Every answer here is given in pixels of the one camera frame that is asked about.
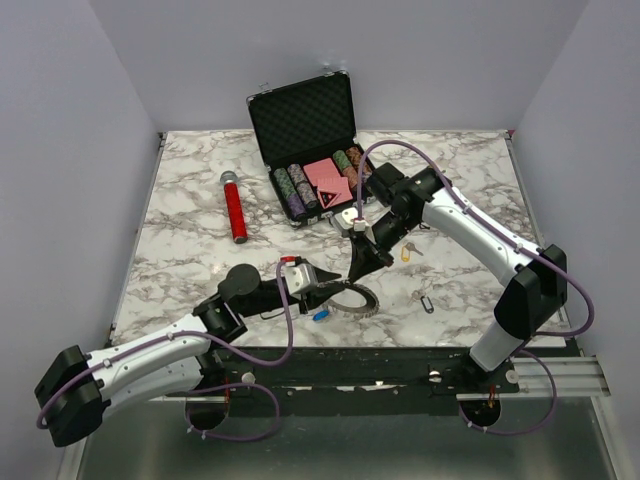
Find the key with yellow tag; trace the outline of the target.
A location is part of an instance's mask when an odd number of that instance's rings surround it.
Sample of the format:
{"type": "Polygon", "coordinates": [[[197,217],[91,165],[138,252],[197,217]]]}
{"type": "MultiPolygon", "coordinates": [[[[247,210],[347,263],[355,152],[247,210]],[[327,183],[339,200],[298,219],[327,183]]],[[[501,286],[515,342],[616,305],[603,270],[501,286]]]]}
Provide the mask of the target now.
{"type": "Polygon", "coordinates": [[[400,258],[403,262],[409,262],[413,255],[423,256],[423,253],[416,247],[413,242],[406,242],[400,251],[400,258]]]}

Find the metal disc with keyrings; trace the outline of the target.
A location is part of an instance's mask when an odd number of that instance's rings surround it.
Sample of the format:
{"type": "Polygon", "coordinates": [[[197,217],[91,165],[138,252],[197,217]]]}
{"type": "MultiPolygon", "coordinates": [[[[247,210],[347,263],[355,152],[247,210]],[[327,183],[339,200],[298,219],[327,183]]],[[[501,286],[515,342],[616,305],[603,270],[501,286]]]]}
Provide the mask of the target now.
{"type": "Polygon", "coordinates": [[[340,293],[351,292],[359,298],[359,305],[344,304],[336,301],[333,297],[326,301],[326,305],[337,312],[354,316],[355,318],[368,318],[375,315],[379,310],[379,299],[377,295],[368,287],[360,284],[340,282],[342,289],[340,293]]]}

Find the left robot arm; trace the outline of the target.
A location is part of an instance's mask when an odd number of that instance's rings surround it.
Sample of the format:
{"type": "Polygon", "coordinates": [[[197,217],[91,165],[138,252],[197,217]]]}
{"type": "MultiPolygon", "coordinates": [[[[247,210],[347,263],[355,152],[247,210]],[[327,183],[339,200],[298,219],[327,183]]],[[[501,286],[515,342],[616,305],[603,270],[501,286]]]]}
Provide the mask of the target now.
{"type": "Polygon", "coordinates": [[[160,370],[181,376],[163,387],[165,393],[192,387],[201,395],[212,394],[222,380],[217,365],[200,360],[183,368],[180,363],[218,347],[258,366],[279,366],[290,356],[291,345],[277,360],[259,359],[233,346],[247,330],[244,318],[292,305],[308,311],[346,286],[339,275],[299,257],[282,258],[269,281],[250,264],[236,265],[213,296],[162,330],[119,347],[85,353],[73,346],[60,352],[35,389],[40,405],[36,425],[50,432],[57,447],[75,443],[101,425],[113,395],[160,370]]]}

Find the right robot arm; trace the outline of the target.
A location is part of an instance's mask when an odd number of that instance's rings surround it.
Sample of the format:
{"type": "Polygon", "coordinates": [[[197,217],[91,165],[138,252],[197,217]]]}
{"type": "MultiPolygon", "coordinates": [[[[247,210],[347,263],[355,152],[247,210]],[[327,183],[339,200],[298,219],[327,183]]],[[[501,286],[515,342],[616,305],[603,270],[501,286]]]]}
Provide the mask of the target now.
{"type": "Polygon", "coordinates": [[[562,249],[545,249],[499,225],[458,189],[448,190],[434,169],[407,177],[389,163],[366,183],[388,212],[374,224],[359,218],[355,208],[333,221],[352,244],[350,282],[393,263],[391,250],[421,224],[446,234],[480,261],[504,286],[494,308],[494,321],[471,347],[460,367],[460,379],[480,392],[496,380],[496,369],[525,345],[567,300],[562,249]]]}

